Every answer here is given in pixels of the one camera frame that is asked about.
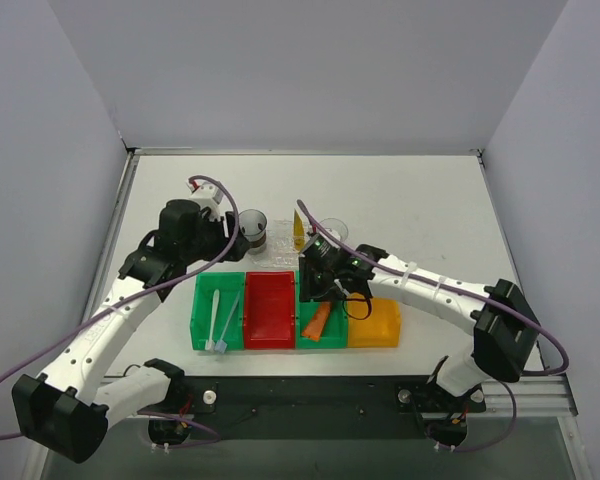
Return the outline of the orange toothpaste tube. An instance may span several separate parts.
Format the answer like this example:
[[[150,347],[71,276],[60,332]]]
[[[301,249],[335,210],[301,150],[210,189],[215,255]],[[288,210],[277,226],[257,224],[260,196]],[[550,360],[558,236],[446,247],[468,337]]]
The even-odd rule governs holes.
[[[332,304],[330,302],[320,303],[313,316],[302,330],[301,335],[313,342],[319,342],[331,314],[331,310]]]

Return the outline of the dark smoky plastic cup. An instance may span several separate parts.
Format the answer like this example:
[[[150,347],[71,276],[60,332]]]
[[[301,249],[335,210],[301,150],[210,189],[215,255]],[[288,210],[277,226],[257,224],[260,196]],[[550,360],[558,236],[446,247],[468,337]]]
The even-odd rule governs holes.
[[[266,248],[267,217],[257,209],[243,210],[239,214],[240,231],[249,242],[249,253],[257,254]]]

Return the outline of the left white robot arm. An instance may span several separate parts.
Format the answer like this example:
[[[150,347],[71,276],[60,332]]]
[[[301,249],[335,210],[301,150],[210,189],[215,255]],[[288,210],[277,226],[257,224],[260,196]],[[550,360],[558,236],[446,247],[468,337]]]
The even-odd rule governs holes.
[[[184,402],[184,373],[152,359],[109,385],[102,381],[141,323],[179,283],[223,262],[241,260],[248,243],[234,199],[218,181],[195,175],[190,195],[170,200],[158,226],[125,259],[104,301],[63,351],[37,375],[22,375],[11,395],[21,434],[75,462],[89,459],[108,430],[147,406],[173,411]]]

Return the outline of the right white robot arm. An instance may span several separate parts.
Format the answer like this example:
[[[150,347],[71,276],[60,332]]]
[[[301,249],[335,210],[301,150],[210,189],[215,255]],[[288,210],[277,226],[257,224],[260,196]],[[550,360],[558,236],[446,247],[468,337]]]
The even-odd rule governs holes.
[[[520,288],[500,279],[467,283],[361,244],[349,251],[319,233],[299,253],[303,302],[380,298],[438,317],[471,336],[462,353],[440,360],[430,382],[459,398],[487,379],[517,382],[536,343],[538,320]]]

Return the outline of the clear plastic cup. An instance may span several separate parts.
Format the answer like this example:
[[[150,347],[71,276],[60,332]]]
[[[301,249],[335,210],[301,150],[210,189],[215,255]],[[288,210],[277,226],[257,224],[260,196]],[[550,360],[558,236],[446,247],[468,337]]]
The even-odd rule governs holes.
[[[325,218],[320,221],[320,225],[324,227],[334,238],[341,242],[345,242],[349,235],[347,225],[337,218]]]

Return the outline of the light blue toothbrush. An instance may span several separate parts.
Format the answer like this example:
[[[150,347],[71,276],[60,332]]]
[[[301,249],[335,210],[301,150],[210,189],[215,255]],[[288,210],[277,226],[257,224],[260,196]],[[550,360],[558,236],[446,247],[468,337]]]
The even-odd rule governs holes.
[[[227,316],[227,319],[226,319],[225,324],[223,326],[221,335],[220,335],[218,341],[216,342],[216,344],[214,346],[214,351],[216,353],[224,354],[225,351],[226,351],[226,349],[227,349],[227,342],[226,342],[226,339],[225,339],[226,333],[227,333],[227,331],[229,329],[229,326],[231,325],[231,322],[232,322],[232,320],[233,320],[233,318],[234,318],[234,316],[235,316],[235,314],[236,314],[236,312],[238,310],[238,306],[239,306],[240,300],[241,300],[241,294],[238,293],[236,295],[236,298],[234,299],[234,302],[232,304],[230,312],[229,312],[229,314]]]

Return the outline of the clear textured holder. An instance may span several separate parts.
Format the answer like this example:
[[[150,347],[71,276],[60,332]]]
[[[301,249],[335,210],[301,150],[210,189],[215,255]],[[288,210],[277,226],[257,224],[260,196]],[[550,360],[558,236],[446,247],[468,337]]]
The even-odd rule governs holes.
[[[292,220],[274,220],[268,230],[268,244],[274,268],[297,268],[299,254],[294,249]]]

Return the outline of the yellow toothpaste tube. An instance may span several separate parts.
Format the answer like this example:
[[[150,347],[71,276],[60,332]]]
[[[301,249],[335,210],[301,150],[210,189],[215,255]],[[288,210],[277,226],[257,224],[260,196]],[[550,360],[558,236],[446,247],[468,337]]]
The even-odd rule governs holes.
[[[306,243],[306,232],[305,232],[305,227],[304,227],[304,223],[301,219],[300,214],[298,213],[297,210],[294,211],[294,218],[293,218],[293,244],[294,244],[294,249],[297,252],[300,252]]]

